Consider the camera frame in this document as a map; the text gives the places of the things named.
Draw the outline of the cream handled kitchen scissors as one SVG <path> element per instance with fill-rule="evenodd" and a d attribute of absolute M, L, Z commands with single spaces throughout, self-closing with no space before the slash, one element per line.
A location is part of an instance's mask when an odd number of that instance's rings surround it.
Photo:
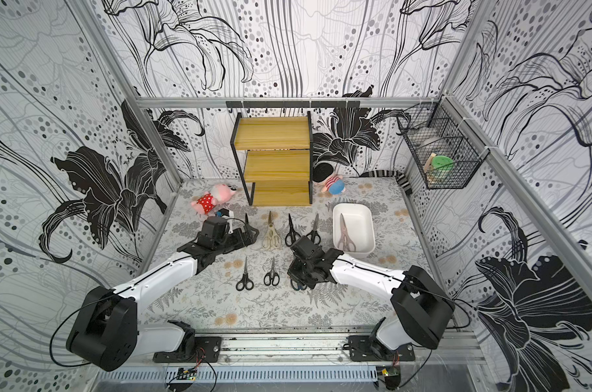
<path fill-rule="evenodd" d="M 266 235 L 263 239 L 262 249 L 263 250 L 277 250 L 281 247 L 281 238 L 276 227 L 274 225 L 273 213 L 268 213 L 268 225 Z"/>

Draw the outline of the small grey handled scissors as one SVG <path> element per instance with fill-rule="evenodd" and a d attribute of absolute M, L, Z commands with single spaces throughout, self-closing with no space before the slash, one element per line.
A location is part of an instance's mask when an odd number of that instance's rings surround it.
<path fill-rule="evenodd" d="M 271 260 L 271 268 L 263 278 L 263 284 L 267 287 L 276 287 L 281 281 L 281 278 L 276 271 L 276 258 Z"/>

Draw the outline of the blue handled scissors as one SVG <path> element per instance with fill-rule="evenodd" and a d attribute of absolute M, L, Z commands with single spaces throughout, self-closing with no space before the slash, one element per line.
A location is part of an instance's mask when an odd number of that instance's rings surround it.
<path fill-rule="evenodd" d="M 306 284 L 302 284 L 301 282 L 298 282 L 293 279 L 291 279 L 290 285 L 291 285 L 292 289 L 295 291 L 305 291 L 307 289 Z"/>

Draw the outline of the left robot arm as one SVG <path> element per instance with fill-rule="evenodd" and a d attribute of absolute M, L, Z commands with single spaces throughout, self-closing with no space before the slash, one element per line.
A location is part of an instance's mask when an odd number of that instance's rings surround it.
<path fill-rule="evenodd" d="M 242 227 L 232 228 L 230 218 L 209 217 L 192 241 L 156 267 L 125 284 L 92 289 L 74 313 L 67 350 L 108 372 L 145 354 L 165 362 L 198 360 L 201 351 L 191 325 L 168 320 L 142 326 L 139 317 L 158 298 L 197 276 L 218 256 L 254 244 L 259 231 L 247 220 L 242 223 Z"/>

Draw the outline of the white plastic storage box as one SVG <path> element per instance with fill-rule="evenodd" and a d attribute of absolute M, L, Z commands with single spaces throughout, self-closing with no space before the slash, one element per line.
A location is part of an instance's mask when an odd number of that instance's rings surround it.
<path fill-rule="evenodd" d="M 355 258 L 365 258 L 375 250 L 374 222 L 371 210 L 363 204 L 337 204 L 333 209 L 333 243 L 338 248 L 340 214 L 345 217 L 348 233 L 356 244 Z"/>

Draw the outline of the black scissors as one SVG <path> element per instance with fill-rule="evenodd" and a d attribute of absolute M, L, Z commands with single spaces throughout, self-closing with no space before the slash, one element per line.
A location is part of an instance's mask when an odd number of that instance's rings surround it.
<path fill-rule="evenodd" d="M 236 283 L 236 290 L 237 290 L 237 292 L 243 292 L 245 290 L 251 291 L 254 289 L 254 287 L 255 287 L 255 283 L 252 281 L 252 279 L 249 276 L 248 258 L 245 258 L 243 274 L 242 274 L 240 280 Z"/>
<path fill-rule="evenodd" d="M 295 229 L 294 222 L 290 214 L 288 214 L 288 222 L 289 227 L 288 233 L 285 237 L 285 244 L 286 246 L 291 247 L 296 241 L 298 241 L 302 237 L 302 235 Z"/>
<path fill-rule="evenodd" d="M 312 230 L 307 234 L 307 237 L 316 245 L 321 243 L 321 236 L 318 233 L 319 214 L 317 213 L 312 224 Z"/>

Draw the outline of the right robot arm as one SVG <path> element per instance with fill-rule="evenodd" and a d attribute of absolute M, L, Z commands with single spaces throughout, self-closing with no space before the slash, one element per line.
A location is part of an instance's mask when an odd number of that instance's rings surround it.
<path fill-rule="evenodd" d="M 374 349 L 394 351 L 408 344 L 432 351 L 438 348 L 455 304 L 425 269 L 375 266 L 336 248 L 325 251 L 308 237 L 299 238 L 289 248 L 294 260 L 288 275 L 295 282 L 310 289 L 317 284 L 343 284 L 390 301 L 395 315 L 374 328 L 370 339 Z"/>

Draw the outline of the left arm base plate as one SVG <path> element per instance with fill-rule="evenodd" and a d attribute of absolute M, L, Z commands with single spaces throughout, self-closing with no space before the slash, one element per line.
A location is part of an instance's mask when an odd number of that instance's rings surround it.
<path fill-rule="evenodd" d="M 157 364 L 215 364 L 219 361 L 221 349 L 220 336 L 195 336 L 187 338 L 176 351 L 155 353 L 152 360 Z"/>

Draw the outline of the pink handled scissors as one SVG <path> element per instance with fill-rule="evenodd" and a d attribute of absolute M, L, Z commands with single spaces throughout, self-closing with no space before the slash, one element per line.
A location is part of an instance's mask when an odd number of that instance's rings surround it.
<path fill-rule="evenodd" d="M 338 240 L 338 248 L 345 251 L 345 252 L 355 252 L 356 251 L 356 244 L 351 240 L 348 227 L 346 225 L 345 217 L 343 214 L 340 214 L 340 237 Z"/>

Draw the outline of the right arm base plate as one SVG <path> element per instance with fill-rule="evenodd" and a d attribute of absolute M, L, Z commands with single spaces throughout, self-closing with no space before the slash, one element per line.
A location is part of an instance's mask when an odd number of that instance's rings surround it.
<path fill-rule="evenodd" d="M 412 344 L 399 346 L 395 351 L 387 348 L 374 338 L 365 335 L 352 335 L 343 345 L 343 350 L 348 351 L 353 362 L 412 362 L 415 360 L 415 352 Z"/>

